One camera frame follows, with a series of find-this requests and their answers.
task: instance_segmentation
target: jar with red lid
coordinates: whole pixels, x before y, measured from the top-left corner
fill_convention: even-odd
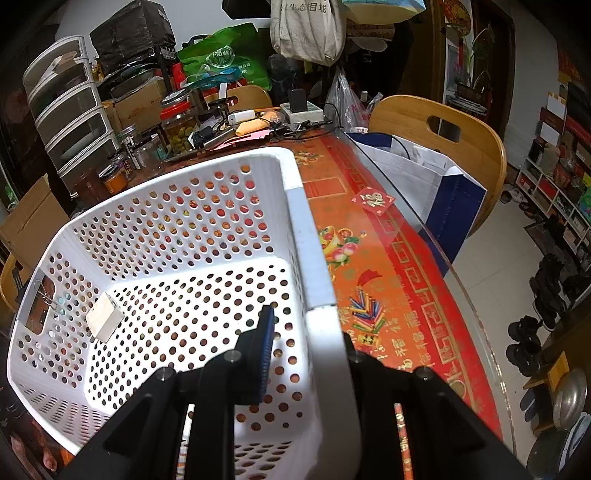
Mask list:
[[[160,112],[160,118],[175,155],[193,149],[189,136],[197,125],[197,119],[193,115],[190,102],[185,100],[164,108]]]

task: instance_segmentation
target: white storage drawer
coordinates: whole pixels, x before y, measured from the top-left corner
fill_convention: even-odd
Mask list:
[[[92,69],[87,58],[69,62],[68,68],[60,68],[39,83],[29,94],[29,108],[37,119],[51,104],[76,85],[92,80]]]
[[[101,106],[99,92],[94,81],[81,83],[55,100],[35,121],[35,127],[44,145],[75,119]]]
[[[61,130],[46,146],[46,151],[56,170],[60,170],[95,140],[112,131],[105,109],[101,105]]]
[[[71,162],[58,170],[57,174],[66,184],[70,193],[74,193],[78,179],[91,168],[94,168],[97,173],[107,168],[108,158],[118,149],[119,142],[115,134],[110,131],[86,147]]]
[[[69,52],[75,52],[74,58],[88,57],[84,37],[82,35],[73,35],[71,37],[60,38],[53,45],[42,52],[25,70],[22,75],[22,84],[25,87],[27,95],[36,87],[47,68],[56,58]]]

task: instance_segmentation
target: perforated basket bottom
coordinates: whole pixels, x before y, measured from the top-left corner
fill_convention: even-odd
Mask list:
[[[275,333],[267,394],[260,406],[236,408],[236,441],[291,440],[311,419],[296,282],[288,262],[265,257],[115,285],[108,293],[126,316],[89,354],[88,403],[110,415],[159,367],[202,367],[255,328],[261,307],[270,304]]]

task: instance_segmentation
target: green shopping bag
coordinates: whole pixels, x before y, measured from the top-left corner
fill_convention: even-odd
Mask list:
[[[252,23],[218,30],[210,37],[178,52],[178,59],[191,81],[238,67],[249,85],[271,89],[261,43]]]

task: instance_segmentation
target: floor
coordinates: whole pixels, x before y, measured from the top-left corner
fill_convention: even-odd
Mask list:
[[[507,334],[508,325],[526,314],[537,317],[528,281],[537,271],[542,253],[524,230],[531,223],[516,202],[498,202],[453,263],[501,369],[513,418],[517,457],[523,464],[535,442],[531,424],[525,422],[519,409],[527,379],[509,363],[505,349],[514,343]],[[541,328],[538,336],[544,343],[548,332]]]

